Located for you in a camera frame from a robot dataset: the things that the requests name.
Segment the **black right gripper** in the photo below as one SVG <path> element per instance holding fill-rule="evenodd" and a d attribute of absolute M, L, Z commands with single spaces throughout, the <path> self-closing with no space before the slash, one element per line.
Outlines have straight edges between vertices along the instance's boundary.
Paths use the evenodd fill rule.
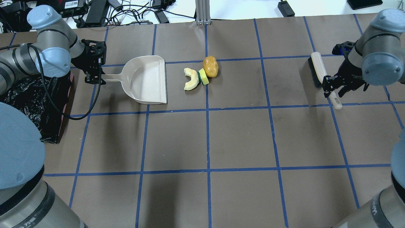
<path fill-rule="evenodd" d="M 336 56 L 344 56 L 344 61 L 340 65 L 338 72 L 334 76 L 324 76 L 322 79 L 322 88 L 324 97 L 328 98 L 332 91 L 340 88 L 338 96 L 341 98 L 347 92 L 355 91 L 363 87 L 365 92 L 369 88 L 369 84 L 363 80 L 362 70 L 353 65 L 348 58 L 351 47 L 334 47 L 332 54 Z"/>

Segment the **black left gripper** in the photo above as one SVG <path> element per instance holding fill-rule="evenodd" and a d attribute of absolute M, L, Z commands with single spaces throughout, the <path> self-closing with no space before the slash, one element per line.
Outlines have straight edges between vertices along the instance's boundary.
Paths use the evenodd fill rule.
<path fill-rule="evenodd" d="M 93 74 L 97 74 L 97 84 L 105 85 L 102 66 L 107 56 L 106 42 L 82 39 L 81 43 L 84 45 L 84 50 L 75 58 L 75 67 L 85 72 L 85 83 L 95 84 Z"/>

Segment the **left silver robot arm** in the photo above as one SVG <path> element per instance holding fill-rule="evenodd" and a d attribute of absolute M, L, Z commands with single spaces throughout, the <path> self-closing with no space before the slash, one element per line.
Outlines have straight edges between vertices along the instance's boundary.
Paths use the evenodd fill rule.
<path fill-rule="evenodd" d="M 31 76 L 63 77 L 74 65 L 97 84 L 105 64 L 106 44 L 79 40 L 51 6 L 40 5 L 27 15 L 37 42 L 2 48 L 1 94 Z M 46 183 L 45 145 L 36 125 L 20 110 L 1 103 L 1 227 L 86 228 L 87 224 Z"/>

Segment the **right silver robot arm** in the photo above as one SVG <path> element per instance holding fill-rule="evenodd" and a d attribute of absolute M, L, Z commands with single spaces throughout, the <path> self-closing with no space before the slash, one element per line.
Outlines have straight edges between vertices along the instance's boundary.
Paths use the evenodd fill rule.
<path fill-rule="evenodd" d="M 333 54 L 341 50 L 345 60 L 334 76 L 323 76 L 325 97 L 335 97 L 339 89 L 346 92 L 361 86 L 404 84 L 404 48 L 400 36 L 404 33 L 404 12 L 399 9 L 380 11 L 354 44 L 336 45 Z M 356 212 L 343 219 L 335 228 L 403 228 L 404 227 L 404 132 L 400 134 L 391 154 L 392 184 L 373 196 Z"/>

